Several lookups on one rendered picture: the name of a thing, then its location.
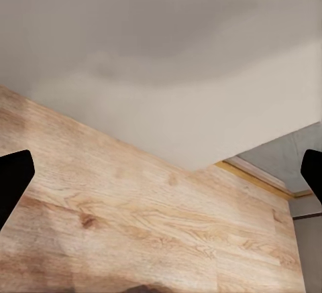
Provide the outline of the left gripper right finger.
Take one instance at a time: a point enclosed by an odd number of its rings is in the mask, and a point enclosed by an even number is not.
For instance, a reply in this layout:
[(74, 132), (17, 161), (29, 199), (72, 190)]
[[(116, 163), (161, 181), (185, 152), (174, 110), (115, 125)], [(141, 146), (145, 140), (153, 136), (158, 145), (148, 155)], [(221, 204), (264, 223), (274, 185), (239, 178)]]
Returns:
[(312, 191), (322, 203), (322, 152), (306, 150), (303, 157), (301, 174)]

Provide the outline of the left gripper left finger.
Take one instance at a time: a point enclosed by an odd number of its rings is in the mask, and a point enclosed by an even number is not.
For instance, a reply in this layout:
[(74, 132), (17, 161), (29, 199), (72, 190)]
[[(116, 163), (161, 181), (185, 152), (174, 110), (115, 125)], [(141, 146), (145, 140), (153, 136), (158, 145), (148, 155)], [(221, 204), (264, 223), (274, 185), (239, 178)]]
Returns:
[(0, 157), (0, 230), (35, 175), (29, 150)]

